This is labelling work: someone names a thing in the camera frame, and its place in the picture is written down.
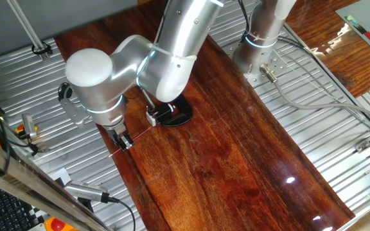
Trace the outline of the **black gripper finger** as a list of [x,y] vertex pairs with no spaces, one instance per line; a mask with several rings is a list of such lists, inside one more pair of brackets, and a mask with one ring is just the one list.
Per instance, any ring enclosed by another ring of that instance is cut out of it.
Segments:
[[135,144],[135,142],[131,139],[130,134],[128,131],[125,131],[121,134],[121,140],[125,146],[125,148],[131,148]]
[[118,134],[116,133],[112,134],[112,140],[115,143],[115,145],[121,148],[123,151],[127,150],[125,142],[122,140],[122,138]]

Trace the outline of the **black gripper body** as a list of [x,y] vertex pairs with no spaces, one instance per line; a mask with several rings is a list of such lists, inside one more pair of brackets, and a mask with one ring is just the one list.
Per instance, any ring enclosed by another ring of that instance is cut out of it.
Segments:
[[103,126],[103,127],[111,139],[112,139],[112,134],[116,133],[121,137],[121,134],[127,131],[124,121],[120,121],[119,123],[112,125],[112,126]]

